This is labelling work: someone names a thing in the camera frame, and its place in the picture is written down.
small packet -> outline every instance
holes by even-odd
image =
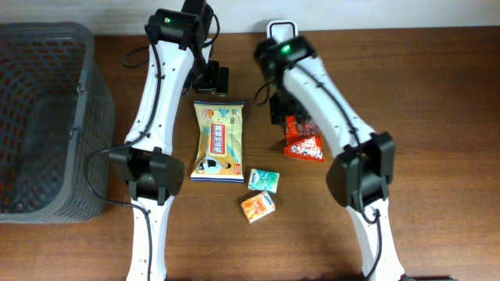
[[[242,109],[243,102],[195,101],[200,141],[191,180],[243,183]]]
[[[241,208],[247,216],[248,222],[252,223],[263,216],[268,215],[276,209],[271,196],[263,191],[259,195],[254,196],[247,201],[241,203]]]
[[[279,179],[279,173],[252,169],[250,172],[250,180],[248,181],[248,189],[264,190],[275,194],[278,188]]]
[[[320,128],[314,121],[310,119],[298,123],[295,116],[287,116],[286,122],[287,146],[284,154],[296,159],[325,162]]]

plastic crate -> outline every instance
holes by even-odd
[[[102,213],[83,163],[113,138],[115,105],[77,23],[0,25],[0,222],[80,222]],[[90,163],[105,195],[108,159]]]

wooden table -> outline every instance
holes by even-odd
[[[500,278],[500,28],[306,32],[352,107],[397,144],[390,220],[411,276]],[[319,280],[358,273],[361,254],[347,212],[325,184],[332,163],[283,156],[284,134],[252,98],[263,79],[252,61],[263,34],[223,34],[213,58],[230,68],[226,99],[181,99],[174,156],[192,169],[198,146],[193,101],[245,101],[243,163],[280,172],[277,210],[248,224],[244,184],[192,183],[170,213],[171,280]],[[145,37],[97,37],[95,60],[115,103],[115,143],[138,110],[146,68],[120,62]],[[111,172],[109,197],[128,200]],[[133,219],[108,207],[87,223],[0,225],[1,280],[124,280]]]

white background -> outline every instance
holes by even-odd
[[[76,21],[95,34],[143,34],[158,8],[184,0],[0,0],[0,22]],[[500,0],[208,0],[223,33],[262,32],[270,20],[300,30],[500,25]]]

cable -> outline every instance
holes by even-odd
[[[155,42],[152,40],[151,34],[149,33],[149,25],[145,25],[144,29],[146,32],[146,36],[148,37],[149,44],[152,47],[153,53],[155,54],[155,61],[156,61],[156,71],[157,71],[157,83],[156,83],[156,93],[155,93],[155,100],[153,102],[153,107],[151,110],[151,115],[149,116],[148,123],[146,124],[144,132],[141,132],[139,137],[133,141],[131,141],[128,144],[125,144],[123,146],[118,146],[118,147],[113,147],[113,148],[107,148],[107,149],[102,149],[99,151],[94,151],[90,153],[84,160],[84,177],[87,182],[88,188],[92,191],[92,193],[99,199],[103,200],[104,202],[111,204],[111,205],[118,205],[118,206],[123,206],[123,207],[130,207],[130,208],[136,208],[137,210],[141,211],[142,214],[145,217],[146,221],[146,226],[148,228],[148,242],[149,242],[149,259],[148,259],[148,281],[151,279],[151,260],[152,260],[152,235],[151,235],[151,223],[149,222],[149,212],[145,208],[142,208],[141,206],[137,206],[131,203],[126,203],[122,201],[116,201],[112,199],[108,199],[106,197],[103,197],[98,194],[98,192],[92,187],[90,178],[88,176],[88,165],[90,163],[90,160],[100,154],[109,154],[110,152],[114,151],[120,151],[123,149],[131,148],[133,145],[137,144],[139,141],[144,139],[146,135],[148,134],[148,131],[151,129],[153,120],[156,114],[156,109],[158,108],[158,100],[159,100],[159,95],[160,95],[160,87],[162,86],[162,69],[160,66],[160,61],[159,61],[159,56],[158,56],[158,51],[156,50]]]
[[[269,82],[266,80],[266,82],[255,93],[255,97],[253,98],[253,100],[257,104],[257,106],[263,106],[267,103],[267,101],[269,101],[269,96],[271,91],[269,85],[271,85],[272,83],[274,83],[274,80],[271,80]],[[266,99],[264,99],[263,102],[257,102],[257,98],[259,97],[260,92],[264,89],[264,87],[267,87]]]
[[[345,119],[345,122],[348,124],[349,129],[351,134],[354,136],[356,143],[358,145],[358,195],[359,195],[359,207],[361,208],[361,214],[363,219],[368,223],[369,225],[377,224],[377,232],[378,232],[378,251],[377,251],[377,257],[375,258],[375,262],[373,264],[372,269],[366,275],[366,280],[370,279],[372,274],[375,272],[375,269],[377,268],[378,262],[380,261],[380,257],[382,256],[382,229],[380,226],[380,210],[376,209],[375,211],[375,219],[372,221],[368,219],[368,217],[365,214],[365,205],[363,203],[363,193],[362,193],[362,181],[361,178],[363,176],[363,146],[361,145],[361,141],[359,140],[358,132],[356,127],[351,122],[351,119],[349,119],[347,113],[345,112],[344,108],[340,104],[340,102],[335,98],[335,96],[321,83],[319,80],[317,80],[314,75],[312,75],[307,69],[305,69],[303,66],[299,65],[298,63],[294,64],[294,66],[297,66],[305,75],[309,76],[315,83],[317,87],[320,87],[325,93],[328,94],[328,96],[333,100],[335,105],[338,107],[340,110],[342,116]]]
[[[219,33],[220,33],[220,24],[219,24],[219,18],[217,17],[216,14],[213,14],[213,18],[216,19],[216,25],[217,25],[217,31],[216,31],[216,36],[213,37],[212,40],[206,42],[203,44],[203,48],[204,47],[209,47],[211,44],[213,44],[213,42],[216,41],[216,39],[219,37]]]
[[[139,62],[139,63],[138,63],[138,64],[136,64],[136,65],[130,65],[130,64],[128,64],[128,63],[127,63],[127,60],[128,60],[128,59],[129,59],[129,58],[130,58],[133,54],[135,54],[136,52],[144,51],[144,50],[147,50],[148,48],[149,48],[149,45],[148,45],[148,46],[142,46],[142,47],[140,47],[140,48],[136,48],[136,49],[134,49],[134,50],[130,51],[130,52],[129,52],[128,54],[126,54],[126,55],[125,55],[125,57],[123,58],[123,60],[122,60],[122,65],[123,65],[123,66],[125,66],[125,67],[127,67],[128,69],[136,69],[136,68],[139,68],[139,67],[141,67],[141,66],[143,66],[143,65],[147,64],[147,63],[148,63],[148,61],[149,61],[149,57],[147,57],[144,61]]]

